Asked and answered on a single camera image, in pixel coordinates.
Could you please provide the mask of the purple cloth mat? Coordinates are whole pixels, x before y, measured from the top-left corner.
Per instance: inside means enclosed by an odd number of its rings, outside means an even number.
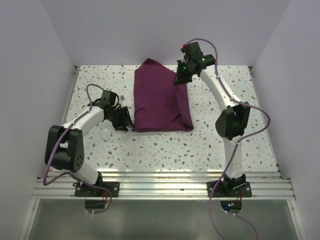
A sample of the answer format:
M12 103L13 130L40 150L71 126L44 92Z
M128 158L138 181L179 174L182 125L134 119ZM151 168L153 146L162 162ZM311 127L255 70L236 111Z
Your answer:
M188 89L174 85L176 73L153 59L134 71L134 131L191 132Z

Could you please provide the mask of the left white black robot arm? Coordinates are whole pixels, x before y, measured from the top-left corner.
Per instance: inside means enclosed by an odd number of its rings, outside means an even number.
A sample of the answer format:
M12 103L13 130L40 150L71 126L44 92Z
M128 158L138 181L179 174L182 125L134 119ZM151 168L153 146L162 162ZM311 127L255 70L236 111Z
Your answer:
M120 97L112 91L104 90L100 98L91 101L86 110L64 125L53 125L48 131L44 162L46 170L43 184L47 181L49 169L63 171L60 176L71 175L86 183L86 190L92 196L103 193L104 184L100 173L85 162L84 137L98 124L109 121L115 131L128 132L134 128L129 109L122 106Z

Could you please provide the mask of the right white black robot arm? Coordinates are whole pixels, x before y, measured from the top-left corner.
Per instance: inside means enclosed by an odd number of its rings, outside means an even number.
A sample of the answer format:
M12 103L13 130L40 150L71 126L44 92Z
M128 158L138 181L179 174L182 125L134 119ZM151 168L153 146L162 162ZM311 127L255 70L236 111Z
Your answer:
M225 169L220 180L207 183L208 195L214 198L236 197L246 188L247 183L242 147L238 140L247 128L250 108L239 103L240 99L217 72L209 73L207 68L215 65L216 59L211 54L203 54L198 42L184 44L181 52L183 58L177 62L173 83L187 84L197 75L206 84L220 109L215 129L223 140Z

